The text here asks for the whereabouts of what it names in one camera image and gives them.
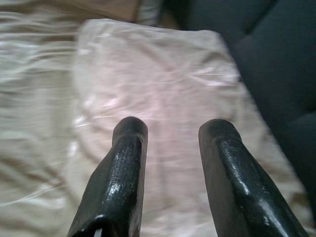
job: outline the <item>white bedding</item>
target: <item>white bedding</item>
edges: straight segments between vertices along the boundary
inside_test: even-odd
[[[141,236],[216,236],[198,127],[230,120],[312,234],[302,187],[218,35],[139,27],[41,0],[0,2],[0,236],[63,237],[125,116],[149,127]]]

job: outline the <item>gray sofa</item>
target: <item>gray sofa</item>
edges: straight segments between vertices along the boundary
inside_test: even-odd
[[[316,218],[316,1],[166,0],[183,30],[219,32]]]

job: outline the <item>wrinkled fabric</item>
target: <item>wrinkled fabric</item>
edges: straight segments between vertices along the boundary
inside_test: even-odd
[[[79,34],[73,79],[75,156],[100,161],[126,116],[148,126],[143,237],[216,236],[198,148],[198,129],[213,118],[235,124],[294,210],[306,205],[218,34],[92,20]],[[296,212],[303,224],[304,210]]]
[[[217,34],[106,20],[77,34],[100,16],[41,0],[0,10],[1,236],[65,236],[125,116],[150,131],[142,236],[216,236],[198,151],[198,127],[213,118],[234,123],[313,232],[301,185]]]

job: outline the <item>black rubber grip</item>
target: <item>black rubber grip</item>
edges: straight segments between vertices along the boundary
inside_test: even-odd
[[[67,237],[138,237],[148,131],[134,117],[113,131],[112,148],[92,173]]]
[[[308,236],[230,122],[211,120],[200,127],[198,136],[219,237]]]

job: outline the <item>beige fabric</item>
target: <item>beige fabric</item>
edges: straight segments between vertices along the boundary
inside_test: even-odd
[[[135,22],[141,0],[56,0],[117,20]]]
[[[129,115],[150,129],[143,237],[216,236],[197,149],[198,126],[214,117],[236,125],[313,232],[301,186],[216,34],[91,21],[74,54],[79,26],[99,15],[44,0],[0,9],[1,236],[64,237]]]

